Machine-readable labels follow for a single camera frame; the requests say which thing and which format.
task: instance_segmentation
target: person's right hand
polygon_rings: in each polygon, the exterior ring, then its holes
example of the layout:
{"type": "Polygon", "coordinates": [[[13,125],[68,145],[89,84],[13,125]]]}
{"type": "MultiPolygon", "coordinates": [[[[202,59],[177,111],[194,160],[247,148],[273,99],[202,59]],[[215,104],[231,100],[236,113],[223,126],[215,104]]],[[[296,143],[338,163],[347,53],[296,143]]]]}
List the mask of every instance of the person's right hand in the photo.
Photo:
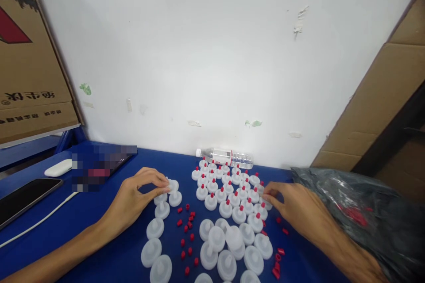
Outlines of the person's right hand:
{"type": "Polygon", "coordinates": [[[319,197],[301,184],[270,182],[264,189],[263,199],[315,245],[329,239],[330,228],[339,229],[319,197]],[[285,203],[276,199],[278,193],[283,195],[285,203]]]}

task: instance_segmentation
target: smartphone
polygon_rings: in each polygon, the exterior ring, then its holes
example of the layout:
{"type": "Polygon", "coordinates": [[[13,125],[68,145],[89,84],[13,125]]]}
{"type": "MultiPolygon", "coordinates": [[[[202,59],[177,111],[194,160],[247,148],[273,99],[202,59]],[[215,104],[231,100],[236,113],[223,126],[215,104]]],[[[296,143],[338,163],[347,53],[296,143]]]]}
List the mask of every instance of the smartphone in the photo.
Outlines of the smartphone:
{"type": "Polygon", "coordinates": [[[62,184],[62,179],[40,178],[0,199],[0,230],[62,184]]]}

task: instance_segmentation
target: blue table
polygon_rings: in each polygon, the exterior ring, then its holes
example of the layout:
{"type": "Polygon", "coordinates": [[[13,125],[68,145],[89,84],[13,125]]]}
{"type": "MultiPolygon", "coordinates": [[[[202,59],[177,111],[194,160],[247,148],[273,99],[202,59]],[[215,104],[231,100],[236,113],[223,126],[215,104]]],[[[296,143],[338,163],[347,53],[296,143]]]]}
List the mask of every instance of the blue table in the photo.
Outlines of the blue table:
{"type": "MultiPolygon", "coordinates": [[[[74,153],[83,153],[93,145],[101,143],[85,141],[72,148],[74,153]]],[[[47,158],[27,169],[0,180],[0,198],[23,186],[27,182],[43,177],[48,167],[71,158],[71,151],[63,151],[47,158]]],[[[162,253],[167,254],[173,262],[171,282],[193,282],[202,272],[208,273],[214,282],[221,282],[217,269],[205,271],[199,263],[193,266],[195,257],[203,241],[199,237],[199,225],[204,218],[215,222],[220,218],[218,208],[210,212],[204,203],[196,199],[196,182],[191,179],[192,170],[199,164],[199,158],[175,153],[165,153],[147,149],[138,149],[138,154],[120,168],[100,189],[99,192],[80,193],[67,202],[55,214],[37,228],[0,249],[0,279],[36,261],[55,250],[79,234],[89,225],[95,223],[107,210],[115,197],[122,181],[134,175],[141,167],[153,167],[180,183],[179,191],[183,195],[182,206],[190,205],[190,211],[196,212],[193,229],[184,233],[183,226],[177,228],[179,219],[187,222],[189,213],[184,209],[181,214],[177,208],[171,208],[170,215],[164,220],[165,231],[160,237],[162,253]],[[195,241],[190,242],[189,235],[195,233],[195,241]],[[180,240],[186,240],[185,250],[193,248],[193,255],[181,261],[180,240]],[[189,277],[185,277],[184,269],[190,267],[189,277]]],[[[292,182],[291,172],[287,170],[255,166],[254,172],[266,184],[269,181],[292,182]]],[[[40,219],[45,217],[67,196],[71,194],[71,172],[61,177],[64,184],[40,203],[32,207],[13,223],[0,231],[0,243],[26,230],[40,219]]],[[[153,189],[152,185],[143,186],[141,191],[153,189]]],[[[93,254],[81,264],[66,274],[61,282],[147,282],[150,269],[144,268],[140,261],[140,254],[147,242],[146,226],[154,218],[155,206],[151,202],[140,218],[124,233],[110,242],[104,248],[93,254]]],[[[331,263],[331,261],[315,246],[300,236],[284,220],[280,225],[276,222],[278,212],[269,211],[265,231],[271,243],[276,248],[284,248],[286,255],[281,261],[281,282],[348,282],[346,277],[331,263]],[[282,227],[289,230],[289,235],[282,233],[282,227]]],[[[264,272],[259,277],[262,282],[274,282],[271,270],[274,257],[264,262],[264,272]]],[[[238,271],[234,282],[239,282],[240,276],[246,269],[243,260],[237,261],[238,271]]]]}

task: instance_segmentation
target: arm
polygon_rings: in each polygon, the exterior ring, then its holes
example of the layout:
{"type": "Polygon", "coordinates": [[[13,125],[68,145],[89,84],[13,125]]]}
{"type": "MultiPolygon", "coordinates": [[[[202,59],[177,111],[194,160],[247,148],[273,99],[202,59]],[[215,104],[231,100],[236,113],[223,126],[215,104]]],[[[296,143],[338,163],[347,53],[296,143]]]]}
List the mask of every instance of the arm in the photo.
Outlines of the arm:
{"type": "Polygon", "coordinates": [[[315,193],[300,184],[272,182],[264,189],[263,198],[351,282],[388,282],[375,258],[343,232],[315,193]],[[284,204],[275,198],[279,192],[284,204]]]}
{"type": "Polygon", "coordinates": [[[123,181],[111,206],[98,222],[1,283],[57,281],[131,226],[153,198],[169,191],[167,185],[168,179],[156,169],[142,168],[136,175],[123,181]],[[147,194],[140,193],[139,188],[149,183],[159,188],[147,194]]]}

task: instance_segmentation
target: white cable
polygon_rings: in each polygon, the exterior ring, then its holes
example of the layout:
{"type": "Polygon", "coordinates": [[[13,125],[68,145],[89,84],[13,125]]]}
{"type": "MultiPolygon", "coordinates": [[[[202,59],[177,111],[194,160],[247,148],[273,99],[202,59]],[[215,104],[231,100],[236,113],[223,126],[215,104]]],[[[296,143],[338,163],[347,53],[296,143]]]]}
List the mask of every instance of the white cable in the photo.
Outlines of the white cable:
{"type": "Polygon", "coordinates": [[[6,241],[5,243],[0,244],[0,248],[4,247],[5,245],[8,245],[9,243],[11,243],[12,241],[16,240],[17,238],[23,236],[25,233],[33,230],[36,226],[38,226],[39,224],[41,224],[43,221],[45,221],[48,217],[50,217],[52,214],[54,214],[60,207],[62,207],[67,201],[69,201],[72,197],[74,197],[78,192],[73,192],[68,198],[66,198],[59,206],[57,206],[52,212],[50,212],[47,216],[45,216],[43,219],[41,219],[39,222],[37,222],[36,224],[34,224],[31,228],[25,230],[24,232],[22,232],[21,234],[18,234],[16,237],[13,237],[12,239],[6,241]]]}

